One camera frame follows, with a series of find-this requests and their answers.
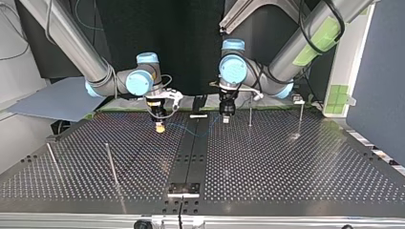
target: black cable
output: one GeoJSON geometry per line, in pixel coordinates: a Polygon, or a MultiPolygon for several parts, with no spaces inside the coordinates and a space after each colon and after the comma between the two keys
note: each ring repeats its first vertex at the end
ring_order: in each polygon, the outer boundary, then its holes
{"type": "Polygon", "coordinates": [[[178,218],[179,218],[179,229],[182,229],[181,208],[182,208],[182,201],[181,201],[181,204],[180,204],[180,211],[179,211],[179,215],[178,215],[178,218]]]}
{"type": "Polygon", "coordinates": [[[313,97],[316,99],[316,102],[318,102],[319,106],[321,106],[322,110],[324,110],[324,105],[321,104],[321,100],[319,100],[319,98],[316,96],[315,91],[313,90],[313,88],[311,87],[309,80],[307,77],[304,77],[305,80],[307,81],[308,87],[310,89],[310,92],[313,94],[313,97]]]}
{"type": "MultiPolygon", "coordinates": [[[[19,21],[20,24],[21,24],[21,20],[20,20],[18,14],[16,13],[16,11],[14,11],[9,5],[4,5],[4,6],[6,7],[6,9],[9,9],[9,10],[11,10],[12,13],[14,13],[14,15],[18,18],[18,21],[19,21]]],[[[21,28],[21,33],[19,33],[19,32],[18,32],[18,29],[13,25],[13,23],[10,21],[9,17],[8,17],[2,10],[0,10],[0,11],[3,13],[3,15],[4,15],[4,16],[6,17],[6,19],[9,21],[9,23],[10,23],[11,26],[14,28],[14,30],[15,30],[15,31],[20,35],[20,37],[27,43],[27,46],[26,46],[26,48],[24,49],[24,51],[22,51],[21,53],[19,53],[19,54],[17,54],[17,55],[5,57],[5,58],[0,58],[0,61],[3,61],[3,60],[14,59],[14,58],[17,58],[17,57],[19,57],[19,56],[21,56],[21,55],[27,53],[27,51],[28,51],[29,48],[30,48],[30,45],[29,45],[29,43],[28,43],[28,41],[27,41],[27,37],[26,37],[26,35],[25,35],[25,33],[24,33],[24,29],[21,28]]]]}
{"type": "MultiPolygon", "coordinates": [[[[333,13],[333,15],[336,17],[337,21],[339,22],[339,26],[340,26],[340,32],[339,34],[336,36],[336,38],[334,39],[336,42],[338,42],[340,40],[340,38],[342,37],[343,33],[346,30],[346,25],[345,25],[345,21],[343,20],[343,17],[340,13],[340,11],[336,8],[336,6],[332,3],[331,0],[323,0],[325,2],[325,4],[330,8],[331,12],[333,13]]],[[[304,19],[303,19],[303,10],[304,10],[304,0],[301,0],[300,2],[300,7],[298,10],[298,26],[302,32],[302,34],[304,35],[305,39],[307,40],[307,43],[310,45],[310,47],[315,50],[316,52],[318,52],[319,54],[325,54],[328,51],[322,51],[320,50],[318,47],[316,47],[315,44],[313,44],[313,42],[310,40],[309,36],[307,35],[307,32],[305,31],[304,28],[304,19]]]]}
{"type": "Polygon", "coordinates": [[[339,22],[340,32],[336,36],[336,38],[334,38],[334,41],[338,42],[340,40],[340,38],[342,38],[342,36],[343,36],[343,34],[345,33],[345,30],[346,30],[345,20],[343,20],[342,14],[336,8],[336,6],[332,3],[331,0],[324,0],[324,2],[325,2],[325,4],[328,5],[328,7],[330,8],[330,11],[333,13],[334,17],[336,17],[337,22],[339,22]]]}
{"type": "MultiPolygon", "coordinates": [[[[96,27],[96,0],[93,0],[93,6],[94,6],[94,14],[95,17],[93,19],[94,22],[94,27],[96,27]]],[[[93,30],[93,41],[92,41],[93,47],[95,47],[96,44],[96,30],[93,30]]]]}
{"type": "Polygon", "coordinates": [[[22,51],[21,53],[19,53],[19,54],[17,54],[17,55],[14,55],[14,56],[6,57],[6,58],[1,58],[0,61],[3,61],[3,60],[10,60],[10,59],[17,58],[17,57],[19,57],[19,56],[21,56],[21,55],[27,53],[29,47],[30,47],[30,45],[27,44],[26,49],[25,49],[24,51],[22,51]]]}

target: vertical pin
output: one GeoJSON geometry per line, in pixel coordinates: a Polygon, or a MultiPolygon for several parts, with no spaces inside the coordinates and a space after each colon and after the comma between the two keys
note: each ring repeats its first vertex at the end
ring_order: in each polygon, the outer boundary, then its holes
{"type": "Polygon", "coordinates": [[[116,185],[119,185],[117,173],[116,173],[116,166],[114,165],[113,156],[111,155],[110,144],[105,143],[105,150],[107,151],[108,159],[110,160],[111,170],[113,171],[114,180],[116,185]]]}
{"type": "Polygon", "coordinates": [[[47,143],[47,147],[48,147],[48,151],[51,154],[51,158],[52,158],[53,163],[57,163],[56,157],[54,157],[52,146],[51,146],[51,144],[49,142],[47,143]]]}
{"type": "Polygon", "coordinates": [[[304,105],[305,103],[301,104],[300,122],[303,120],[304,105]]]}
{"type": "Polygon", "coordinates": [[[253,113],[253,108],[252,108],[252,104],[253,104],[253,95],[250,96],[250,103],[249,103],[249,127],[252,126],[252,113],[253,113]]]}

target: robotic arm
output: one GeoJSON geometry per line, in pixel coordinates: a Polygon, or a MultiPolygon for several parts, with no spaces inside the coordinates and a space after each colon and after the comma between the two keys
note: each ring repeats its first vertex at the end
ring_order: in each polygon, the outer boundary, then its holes
{"type": "MultiPolygon", "coordinates": [[[[224,117],[224,122],[228,122],[229,118],[235,114],[234,101],[238,96],[238,91],[246,91],[246,88],[249,88],[257,94],[255,99],[259,99],[262,93],[278,98],[287,97],[292,90],[293,78],[310,65],[316,56],[327,52],[336,44],[335,38],[343,32],[341,25],[336,20],[336,14],[340,14],[338,16],[344,23],[350,23],[372,2],[373,0],[323,0],[304,22],[301,18],[304,2],[301,0],[298,18],[300,29],[289,39],[268,67],[244,57],[244,41],[225,40],[219,83],[221,88],[220,114],[224,117]]],[[[235,4],[234,8],[248,9],[246,6],[248,4],[253,3],[235,4]]],[[[241,23],[238,18],[233,18],[233,20],[241,23]]],[[[221,27],[221,31],[232,30],[221,27]]]]}
{"type": "Polygon", "coordinates": [[[179,109],[182,94],[165,89],[161,82],[158,56],[147,52],[137,56],[138,67],[116,74],[102,58],[58,0],[20,0],[54,43],[72,60],[86,78],[91,96],[134,94],[144,96],[157,131],[164,132],[163,121],[179,109]],[[165,99],[173,99],[173,113],[166,115],[165,99]]]}

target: cable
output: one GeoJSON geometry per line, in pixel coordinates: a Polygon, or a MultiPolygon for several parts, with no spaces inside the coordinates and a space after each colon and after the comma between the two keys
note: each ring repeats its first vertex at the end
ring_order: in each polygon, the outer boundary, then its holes
{"type": "Polygon", "coordinates": [[[79,3],[80,3],[80,0],[77,0],[76,5],[75,5],[75,17],[77,18],[77,21],[87,29],[95,30],[95,31],[104,31],[104,29],[102,29],[102,28],[91,27],[89,25],[84,24],[84,22],[81,21],[80,17],[78,16],[78,13],[77,13],[79,3]]]}
{"type": "Polygon", "coordinates": [[[51,39],[51,36],[50,36],[50,24],[51,24],[52,4],[53,4],[53,0],[50,0],[50,1],[48,2],[47,17],[46,17],[46,20],[45,20],[45,36],[47,37],[47,39],[49,40],[49,42],[51,42],[51,44],[56,45],[56,44],[54,43],[54,41],[51,39]]]}
{"type": "MultiPolygon", "coordinates": [[[[15,17],[18,18],[18,21],[19,21],[20,24],[21,24],[20,16],[18,15],[17,11],[16,11],[12,6],[8,5],[7,3],[0,2],[0,7],[4,7],[4,8],[6,8],[6,9],[10,10],[10,11],[15,15],[15,17]]],[[[21,32],[18,31],[18,29],[17,29],[17,28],[13,25],[13,23],[10,21],[9,17],[8,17],[2,10],[0,10],[0,11],[3,13],[3,15],[4,15],[4,16],[6,17],[6,19],[9,21],[10,25],[11,25],[12,28],[15,30],[15,32],[17,32],[18,35],[21,37],[21,39],[23,39],[23,40],[27,43],[27,46],[26,46],[26,48],[24,49],[24,51],[22,51],[22,52],[19,53],[19,54],[13,55],[13,56],[0,58],[0,61],[3,61],[3,60],[10,60],[10,59],[14,59],[14,58],[16,58],[16,57],[22,56],[23,54],[27,53],[27,51],[28,51],[29,48],[30,48],[30,45],[29,45],[29,43],[28,43],[28,41],[27,41],[27,37],[26,37],[26,34],[24,33],[23,28],[21,28],[21,32]]]]}
{"type": "Polygon", "coordinates": [[[182,229],[181,209],[182,209],[182,203],[180,204],[180,210],[179,210],[179,215],[178,215],[178,219],[179,219],[179,228],[180,228],[180,229],[182,229]]]}
{"type": "Polygon", "coordinates": [[[316,102],[318,102],[319,106],[321,106],[322,110],[324,110],[324,105],[321,104],[321,100],[319,100],[319,98],[316,96],[314,90],[312,89],[311,85],[309,84],[309,80],[306,77],[304,77],[304,78],[306,79],[310,92],[313,94],[313,97],[316,99],[316,102]]]}
{"type": "Polygon", "coordinates": [[[167,127],[169,127],[169,126],[174,126],[174,127],[178,127],[178,128],[184,129],[184,130],[187,131],[189,134],[191,134],[191,135],[193,135],[193,136],[196,136],[196,137],[205,137],[205,136],[207,136],[209,133],[211,133],[211,130],[212,130],[212,128],[214,127],[214,124],[215,124],[219,119],[220,119],[220,115],[216,116],[215,119],[214,119],[214,120],[211,122],[211,124],[209,125],[208,130],[207,130],[204,134],[202,134],[202,135],[197,135],[196,133],[194,133],[194,132],[188,130],[187,127],[185,127],[185,126],[183,126],[183,125],[181,125],[181,124],[177,124],[177,123],[167,123],[166,126],[167,126],[167,127]]]}
{"type": "Polygon", "coordinates": [[[160,89],[164,89],[165,87],[169,86],[169,84],[173,81],[173,77],[170,74],[162,74],[160,77],[168,77],[169,81],[167,81],[167,83],[163,84],[163,86],[161,86],[159,88],[156,88],[156,89],[154,89],[152,91],[149,91],[149,93],[160,90],[160,89]]]}
{"type": "Polygon", "coordinates": [[[173,116],[173,115],[179,110],[179,106],[176,106],[176,107],[177,107],[177,108],[173,107],[172,113],[169,114],[169,115],[166,115],[166,116],[157,116],[157,115],[153,114],[153,112],[152,112],[152,110],[149,108],[148,104],[146,104],[146,111],[148,111],[148,113],[149,113],[152,117],[154,117],[154,118],[157,118],[157,119],[166,119],[166,118],[169,118],[169,117],[173,116]]]}
{"type": "MultiPolygon", "coordinates": [[[[343,20],[343,17],[340,14],[340,12],[337,10],[336,6],[330,0],[323,0],[323,1],[330,8],[331,12],[333,13],[333,15],[336,17],[337,21],[339,22],[340,32],[335,38],[335,41],[338,42],[340,40],[340,38],[342,37],[343,33],[345,32],[345,29],[346,29],[345,21],[343,20]]],[[[305,39],[307,40],[307,43],[310,45],[310,47],[313,50],[315,50],[316,52],[318,52],[319,54],[325,54],[329,50],[327,50],[327,51],[320,50],[315,44],[313,44],[313,42],[310,40],[309,36],[307,35],[307,32],[305,31],[304,19],[303,19],[303,15],[302,15],[303,10],[304,10],[304,3],[305,3],[304,0],[300,1],[300,7],[298,10],[298,26],[301,30],[301,33],[304,35],[305,39]]]]}
{"type": "Polygon", "coordinates": [[[241,106],[239,106],[236,110],[240,110],[240,109],[242,109],[243,108],[243,106],[245,105],[245,103],[248,101],[248,100],[250,100],[251,98],[249,97],[249,98],[247,98],[243,103],[242,103],[242,105],[241,106]]]}
{"type": "Polygon", "coordinates": [[[23,55],[23,54],[27,53],[27,51],[28,51],[29,47],[30,47],[30,45],[29,45],[29,44],[27,44],[26,49],[25,49],[24,51],[22,51],[21,53],[19,53],[19,54],[17,54],[17,55],[14,55],[14,56],[6,57],[6,58],[0,58],[0,61],[3,61],[3,60],[10,60],[10,59],[17,58],[17,57],[19,57],[19,56],[21,56],[21,55],[23,55]]]}
{"type": "Polygon", "coordinates": [[[343,34],[346,31],[346,24],[345,24],[345,20],[343,20],[343,16],[340,13],[340,11],[336,8],[336,6],[332,3],[331,0],[324,0],[325,4],[328,5],[328,7],[330,8],[331,12],[333,13],[334,17],[336,17],[337,22],[339,22],[339,26],[340,26],[340,32],[339,34],[336,36],[336,38],[334,38],[335,42],[338,42],[340,40],[340,38],[342,38],[343,34]]]}

